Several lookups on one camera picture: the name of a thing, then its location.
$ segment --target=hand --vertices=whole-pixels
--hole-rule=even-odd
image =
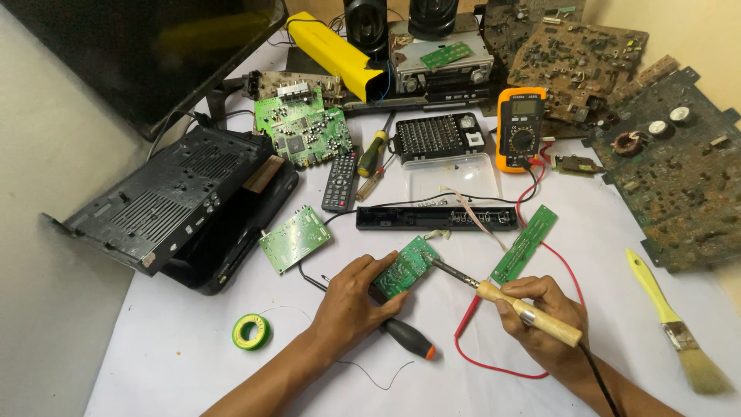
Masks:
[[[381,260],[363,255],[332,278],[327,294],[309,327],[314,338],[332,362],[353,349],[383,321],[399,314],[409,292],[402,292],[376,307],[368,297],[368,287],[396,260],[394,251]]]
[[[584,332],[582,342],[587,339],[587,310],[563,295],[556,281],[549,277],[527,277],[508,282],[502,292],[515,298],[530,298],[534,306],[566,324]],[[582,351],[572,348],[535,327],[526,326],[511,304],[496,301],[496,310],[502,319],[502,327],[525,348],[528,354],[562,383],[593,378]]]

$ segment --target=paintbrush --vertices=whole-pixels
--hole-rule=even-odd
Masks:
[[[700,349],[692,333],[681,318],[671,309],[661,293],[651,270],[648,269],[643,259],[630,249],[625,250],[628,263],[633,273],[648,293],[651,300],[659,311],[661,326],[669,337],[671,344],[679,355],[679,361],[685,369],[685,375],[692,386],[692,390],[698,394],[715,395],[734,391],[728,377],[710,360]]]

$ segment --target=speaker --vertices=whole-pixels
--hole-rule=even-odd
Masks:
[[[344,0],[348,42],[376,61],[388,59],[386,0]]]
[[[458,0],[411,0],[409,34],[424,41],[436,41],[453,32]]]

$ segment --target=digital multimeter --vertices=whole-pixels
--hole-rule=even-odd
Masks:
[[[528,158],[537,158],[544,114],[544,88],[509,88],[499,95],[495,162],[500,171],[525,172]]]

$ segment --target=screwdriver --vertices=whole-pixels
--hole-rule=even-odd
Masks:
[[[378,166],[378,158],[383,152],[383,144],[388,140],[388,129],[391,127],[393,118],[396,116],[396,110],[391,111],[388,115],[388,120],[383,126],[382,131],[376,132],[376,138],[373,139],[373,143],[370,144],[368,150],[360,157],[358,161],[358,174],[361,177],[368,178],[373,172],[375,172]]]
[[[495,300],[504,300],[509,304],[512,304],[514,311],[522,321],[525,322],[525,324],[540,329],[571,347],[576,347],[577,344],[579,344],[579,341],[582,340],[583,333],[581,330],[569,326],[561,320],[531,306],[519,298],[505,295],[502,290],[496,288],[492,283],[474,280],[441,260],[429,256],[428,260],[432,262],[433,266],[440,268],[453,277],[475,288],[476,295],[484,300],[491,301],[492,303]]]
[[[371,195],[371,192],[376,189],[376,185],[378,185],[378,182],[383,178],[383,172],[386,170],[386,166],[389,162],[395,157],[396,155],[391,155],[385,164],[381,168],[378,168],[378,170],[373,173],[373,176],[368,178],[365,181],[365,184],[363,184],[362,187],[358,190],[357,193],[355,193],[355,201],[358,201],[362,203],[365,201],[366,198],[368,198],[369,195]]]
[[[316,288],[327,292],[327,286],[319,281],[304,275],[304,279],[312,283]],[[419,332],[419,330],[395,318],[389,318],[381,323],[381,327],[391,335],[402,347],[414,355],[424,358],[426,361],[435,356],[435,345]]]

